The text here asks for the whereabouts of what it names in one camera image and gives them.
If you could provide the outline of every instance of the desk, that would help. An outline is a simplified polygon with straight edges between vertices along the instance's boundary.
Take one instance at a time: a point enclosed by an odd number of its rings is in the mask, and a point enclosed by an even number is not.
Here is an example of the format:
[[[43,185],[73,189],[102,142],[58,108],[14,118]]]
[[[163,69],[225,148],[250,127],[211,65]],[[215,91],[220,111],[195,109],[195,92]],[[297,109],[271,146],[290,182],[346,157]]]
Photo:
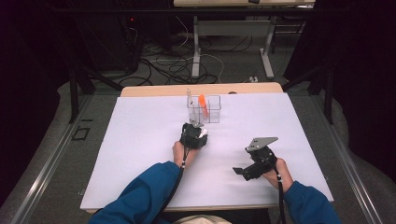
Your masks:
[[[332,201],[290,98],[278,84],[180,85],[123,90],[81,209],[94,212],[104,207],[152,164],[173,159],[171,147],[188,120],[187,88],[193,95],[221,96],[220,123],[205,125],[209,130],[207,145],[185,172],[165,211],[277,206],[277,190],[267,181],[246,181],[233,172],[233,167],[252,164],[244,148],[253,137],[277,136],[279,140],[269,147],[288,162],[293,177],[319,189]]]
[[[248,0],[175,0],[175,7],[281,7],[305,6],[315,4],[315,0],[265,0],[259,4],[249,3]],[[192,64],[193,77],[199,76],[201,49],[200,35],[261,35],[265,36],[264,48],[260,49],[262,65],[265,75],[274,78],[274,73],[268,58],[268,51],[274,35],[276,17],[270,21],[198,21],[194,17],[194,58]]]

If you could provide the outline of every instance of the person's left hand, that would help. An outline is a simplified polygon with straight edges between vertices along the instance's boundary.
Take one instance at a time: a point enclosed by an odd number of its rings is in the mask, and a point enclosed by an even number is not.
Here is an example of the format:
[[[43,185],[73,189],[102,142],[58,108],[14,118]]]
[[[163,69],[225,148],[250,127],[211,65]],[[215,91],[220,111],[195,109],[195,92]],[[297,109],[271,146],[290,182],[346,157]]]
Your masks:
[[[175,142],[173,147],[173,153],[174,153],[174,163],[177,166],[181,166],[182,162],[183,162],[183,156],[184,156],[184,146],[183,144],[181,144],[180,142]],[[197,154],[199,151],[199,149],[190,149],[189,151],[189,155],[187,156],[186,159],[186,168],[191,166],[192,161],[195,158],[195,154]]]

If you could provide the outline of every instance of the blue jacket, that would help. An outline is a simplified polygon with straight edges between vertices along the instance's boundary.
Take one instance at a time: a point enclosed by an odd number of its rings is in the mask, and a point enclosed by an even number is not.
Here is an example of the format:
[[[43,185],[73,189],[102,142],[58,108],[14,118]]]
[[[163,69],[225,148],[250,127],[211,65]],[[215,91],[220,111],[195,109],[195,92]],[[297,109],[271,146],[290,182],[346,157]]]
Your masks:
[[[178,173],[173,162],[154,164],[135,178],[116,201],[93,215],[89,223],[152,223],[176,184]],[[295,181],[284,197],[295,223],[341,223],[326,196],[317,189]]]

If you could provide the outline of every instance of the hand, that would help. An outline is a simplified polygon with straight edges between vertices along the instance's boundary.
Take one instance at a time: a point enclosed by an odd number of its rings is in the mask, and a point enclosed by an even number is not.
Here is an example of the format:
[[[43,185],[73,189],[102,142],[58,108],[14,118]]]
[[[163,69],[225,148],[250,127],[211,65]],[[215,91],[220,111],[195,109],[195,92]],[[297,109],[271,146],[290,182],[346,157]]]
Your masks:
[[[289,172],[288,165],[283,159],[277,158],[276,169],[279,171],[279,174],[282,178],[283,192],[285,193],[293,184],[293,179]],[[262,176],[266,178],[270,182],[270,184],[274,186],[274,188],[278,189],[276,173],[274,170],[271,170],[270,172],[267,172]]]
[[[181,166],[183,162],[183,157],[184,157],[184,146],[180,142],[175,142],[173,147],[173,152],[174,152],[174,163],[177,166]],[[191,166],[192,161],[195,158],[195,154],[197,154],[199,149],[190,149],[189,150],[189,155],[187,156],[186,159],[186,168]]]

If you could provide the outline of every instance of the transparent container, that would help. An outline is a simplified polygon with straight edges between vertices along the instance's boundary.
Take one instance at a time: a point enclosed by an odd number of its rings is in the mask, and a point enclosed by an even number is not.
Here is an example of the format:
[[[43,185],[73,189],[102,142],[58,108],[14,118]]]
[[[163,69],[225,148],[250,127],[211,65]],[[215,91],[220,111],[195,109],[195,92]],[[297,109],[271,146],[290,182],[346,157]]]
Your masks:
[[[187,97],[187,108],[189,110],[189,119],[199,123],[219,123],[221,100],[219,95],[205,96],[205,103],[200,104],[199,96],[191,97],[192,104]]]

